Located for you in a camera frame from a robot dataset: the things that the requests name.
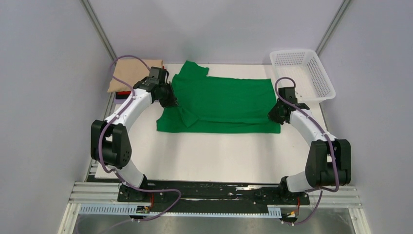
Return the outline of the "green t shirt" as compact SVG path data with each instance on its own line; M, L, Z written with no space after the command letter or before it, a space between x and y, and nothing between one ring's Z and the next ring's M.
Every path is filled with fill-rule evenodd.
M268 78L209 76L209 68L186 61L172 78L178 105L165 108L156 130L166 133L279 134L268 118L276 104Z

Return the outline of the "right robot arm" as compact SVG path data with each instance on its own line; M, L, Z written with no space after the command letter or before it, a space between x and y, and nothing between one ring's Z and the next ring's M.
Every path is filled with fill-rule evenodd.
M293 126L309 145L305 169L296 175L282 179L278 197L283 203L291 203L298 192L324 189L336 192L341 185L351 182L351 145L346 139L338 139L324 130L315 120L310 108L299 103L294 87L279 88L278 100L268 113L275 123Z

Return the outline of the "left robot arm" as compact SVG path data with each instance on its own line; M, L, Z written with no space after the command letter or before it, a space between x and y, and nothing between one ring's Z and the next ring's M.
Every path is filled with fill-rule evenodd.
M148 198L149 188L143 184L146 176L131 160L128 131L154 102L158 101L163 108L178 105L168 77L169 72L165 68L150 68L149 75L131 87L130 95L113 114L104 120L95 120L91 125L91 158L130 187L130 194L137 201Z

